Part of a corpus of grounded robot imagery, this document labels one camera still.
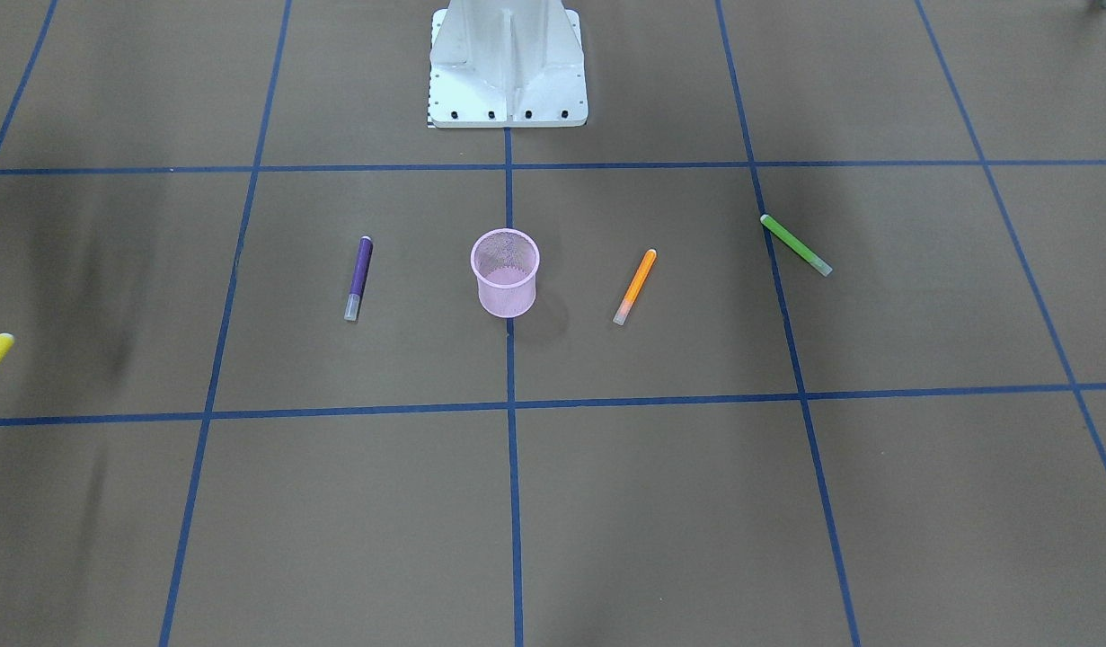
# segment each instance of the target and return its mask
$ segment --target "green stick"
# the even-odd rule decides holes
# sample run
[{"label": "green stick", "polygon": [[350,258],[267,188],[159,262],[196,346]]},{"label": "green stick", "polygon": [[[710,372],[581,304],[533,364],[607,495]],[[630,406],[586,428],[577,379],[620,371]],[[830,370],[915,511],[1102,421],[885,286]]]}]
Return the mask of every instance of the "green stick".
[{"label": "green stick", "polygon": [[807,261],[808,265],[815,267],[816,271],[820,271],[821,274],[828,275],[832,273],[832,265],[824,262],[824,259],[816,255],[813,250],[807,249],[807,246],[804,244],[804,242],[800,242],[800,239],[795,238],[787,231],[787,229],[783,228],[782,225],[775,221],[775,218],[765,213],[761,217],[761,225],[763,225],[770,232],[775,233],[776,238],[782,239],[783,244],[791,247],[792,251],[800,254],[800,258],[804,259],[804,261]]}]

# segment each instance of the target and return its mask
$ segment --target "purple marker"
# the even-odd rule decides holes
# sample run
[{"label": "purple marker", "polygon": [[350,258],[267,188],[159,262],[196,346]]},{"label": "purple marker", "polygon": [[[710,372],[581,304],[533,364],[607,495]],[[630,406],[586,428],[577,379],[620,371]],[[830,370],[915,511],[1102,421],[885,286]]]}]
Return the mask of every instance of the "purple marker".
[{"label": "purple marker", "polygon": [[344,306],[344,320],[356,321],[361,309],[361,295],[365,292],[365,279],[368,275],[368,259],[373,258],[373,239],[361,237],[357,247],[357,267],[352,271],[352,285],[348,286],[348,301]]}]

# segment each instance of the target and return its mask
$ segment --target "grid floor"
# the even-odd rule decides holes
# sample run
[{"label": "grid floor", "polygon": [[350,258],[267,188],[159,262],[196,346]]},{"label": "grid floor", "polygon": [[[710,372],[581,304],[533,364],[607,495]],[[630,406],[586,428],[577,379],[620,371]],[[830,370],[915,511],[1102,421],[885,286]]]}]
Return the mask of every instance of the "grid floor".
[{"label": "grid floor", "polygon": [[0,645],[1106,645],[1098,3],[581,0],[515,132],[439,4],[0,1]]}]

